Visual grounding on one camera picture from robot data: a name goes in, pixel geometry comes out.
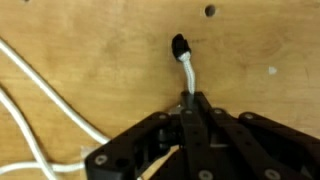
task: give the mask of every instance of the wood grain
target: wood grain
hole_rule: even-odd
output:
[[[204,8],[214,4],[216,15]],[[184,89],[170,41],[183,33],[193,50],[197,89],[233,115],[243,111],[320,137],[318,0],[2,0],[0,37],[77,111],[111,137]],[[48,159],[80,160],[98,145],[0,53],[0,83],[22,109]],[[269,75],[269,66],[278,72]],[[0,108],[0,165],[33,160]],[[0,179],[45,179],[23,170]],[[84,172],[61,179],[85,179]]]

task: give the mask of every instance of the black plug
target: black plug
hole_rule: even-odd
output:
[[[178,34],[172,39],[171,47],[172,47],[172,53],[173,53],[174,57],[179,62],[180,62],[179,57],[182,54],[184,54],[186,52],[191,53],[191,49],[188,45],[188,41],[186,39],[184,39],[182,34]]]

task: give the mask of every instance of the cable end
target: cable end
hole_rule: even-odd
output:
[[[186,52],[191,53],[191,49],[189,47],[188,41],[184,39],[182,34],[177,34],[172,39],[171,47],[172,47],[172,53],[177,61],[181,61],[179,57],[184,53]]]

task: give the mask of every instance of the wooden surface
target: wooden surface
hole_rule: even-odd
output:
[[[207,18],[212,3],[217,13]],[[318,0],[2,0],[0,37],[111,137],[178,103],[185,76],[170,42],[179,32],[193,50],[197,90],[212,105],[233,115],[254,111],[320,137],[319,16]],[[98,145],[2,53],[0,83],[51,161],[76,162],[82,146]],[[32,160],[2,106],[0,120],[0,165]],[[45,177],[23,170],[0,179]]]

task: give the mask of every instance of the wooden board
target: wooden board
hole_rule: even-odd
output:
[[[212,18],[208,4],[217,8]],[[177,33],[190,41],[197,90],[213,105],[320,137],[319,16],[318,0],[2,0],[0,37],[110,137],[179,101],[185,76],[170,50]],[[98,145],[2,53],[0,83],[50,161],[76,162],[81,147]],[[0,165],[33,160],[2,106],[0,144]],[[45,179],[40,170],[0,176],[22,178]]]

